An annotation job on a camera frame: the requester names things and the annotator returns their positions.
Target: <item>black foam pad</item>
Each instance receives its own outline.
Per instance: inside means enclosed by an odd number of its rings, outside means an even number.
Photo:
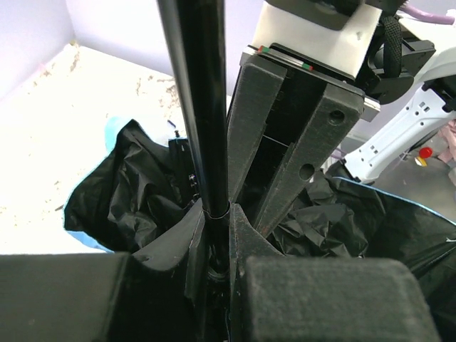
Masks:
[[[440,340],[397,261],[251,257],[246,276],[246,341]]]

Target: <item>white bracket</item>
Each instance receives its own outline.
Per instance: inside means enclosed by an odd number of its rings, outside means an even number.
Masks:
[[[427,134],[456,118],[433,90],[418,89],[407,105],[359,149],[348,153],[345,166],[362,183],[375,181],[403,152]]]

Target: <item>red button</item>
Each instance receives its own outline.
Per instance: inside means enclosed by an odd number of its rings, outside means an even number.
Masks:
[[[429,157],[432,157],[432,148],[430,147],[423,147],[420,152],[419,152],[419,155],[422,159],[427,159]]]

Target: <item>white mount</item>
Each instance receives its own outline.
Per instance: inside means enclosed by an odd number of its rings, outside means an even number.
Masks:
[[[340,31],[322,27],[264,1],[252,45],[279,43],[356,77],[363,64],[381,10],[362,4]]]
[[[348,153],[345,166],[362,183],[375,181],[397,157],[427,134],[456,118],[446,113],[445,105],[432,89],[418,89],[409,103],[368,142]]]

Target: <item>white wall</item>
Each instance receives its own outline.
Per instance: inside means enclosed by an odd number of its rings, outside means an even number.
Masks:
[[[251,43],[262,0],[226,0],[227,85]],[[67,0],[81,45],[172,75],[156,0]]]
[[[0,99],[74,37],[65,0],[0,2]]]

